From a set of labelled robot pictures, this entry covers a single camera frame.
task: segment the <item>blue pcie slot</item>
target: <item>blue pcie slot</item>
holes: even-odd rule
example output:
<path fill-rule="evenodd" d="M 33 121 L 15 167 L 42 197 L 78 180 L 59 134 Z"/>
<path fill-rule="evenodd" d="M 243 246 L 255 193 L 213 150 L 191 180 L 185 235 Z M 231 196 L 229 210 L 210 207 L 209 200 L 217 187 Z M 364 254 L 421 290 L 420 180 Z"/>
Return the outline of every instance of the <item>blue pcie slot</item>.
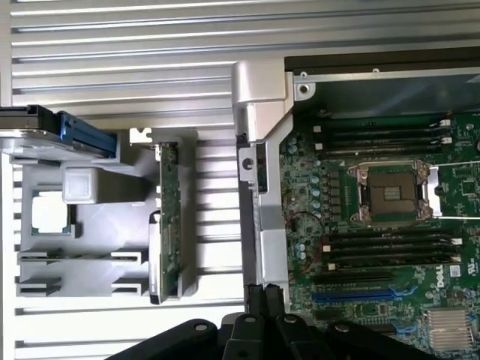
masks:
<path fill-rule="evenodd" d="M 116 135 L 105 133 L 96 127 L 87 124 L 65 111 L 58 112 L 61 122 L 60 139 L 64 143 L 72 144 L 73 141 L 93 146 L 115 157 L 117 138 Z"/>
<path fill-rule="evenodd" d="M 312 294 L 312 301 L 316 302 L 317 304 L 331 304 L 335 302 L 390 301 L 412 295 L 416 290 L 417 286 L 404 291 L 396 291 L 390 288 L 385 290 L 373 290 L 365 292 L 318 292 Z"/>

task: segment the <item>cpu socket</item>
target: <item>cpu socket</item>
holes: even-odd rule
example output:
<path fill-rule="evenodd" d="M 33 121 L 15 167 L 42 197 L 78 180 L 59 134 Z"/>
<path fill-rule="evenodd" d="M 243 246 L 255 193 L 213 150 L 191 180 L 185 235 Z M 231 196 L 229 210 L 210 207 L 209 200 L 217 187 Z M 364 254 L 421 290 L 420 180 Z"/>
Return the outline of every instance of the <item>cpu socket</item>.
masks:
<path fill-rule="evenodd" d="M 358 212 L 350 220 L 369 227 L 406 226 L 432 218 L 428 202 L 430 164 L 420 160 L 360 163 L 356 177 Z"/>

